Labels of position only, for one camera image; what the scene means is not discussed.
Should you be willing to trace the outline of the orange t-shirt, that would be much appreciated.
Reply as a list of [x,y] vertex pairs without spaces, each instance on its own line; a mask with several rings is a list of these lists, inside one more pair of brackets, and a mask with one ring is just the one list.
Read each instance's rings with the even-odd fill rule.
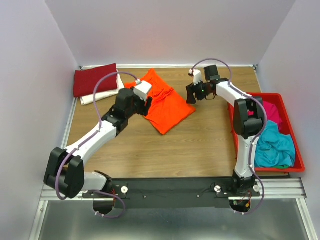
[[183,97],[156,73],[155,69],[150,69],[141,80],[152,85],[148,94],[152,97],[152,103],[145,119],[161,135],[167,134],[196,111],[196,108],[187,104]]

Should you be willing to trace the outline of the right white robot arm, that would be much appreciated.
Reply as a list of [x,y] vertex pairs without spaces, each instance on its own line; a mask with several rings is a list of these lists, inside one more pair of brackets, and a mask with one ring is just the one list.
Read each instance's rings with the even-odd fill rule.
[[204,68],[205,80],[200,70],[191,68],[188,75],[193,82],[186,86],[187,104],[196,104],[209,95],[225,99],[233,107],[233,130],[237,134],[237,163],[228,189],[236,196],[241,196],[255,185],[256,147],[263,132],[266,111],[263,100],[253,97],[235,87],[227,78],[221,78],[218,68],[210,65]]

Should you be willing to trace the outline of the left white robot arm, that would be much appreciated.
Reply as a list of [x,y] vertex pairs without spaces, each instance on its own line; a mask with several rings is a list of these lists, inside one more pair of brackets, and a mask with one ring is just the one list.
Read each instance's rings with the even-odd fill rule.
[[101,198],[107,197],[112,192],[111,177],[97,170],[85,172],[85,165],[128,126],[133,115],[146,117],[152,101],[150,96],[141,98],[134,87],[121,89],[114,105],[90,132],[64,149],[56,147],[52,150],[44,184],[54,189],[60,200],[73,199],[81,191],[94,191]]

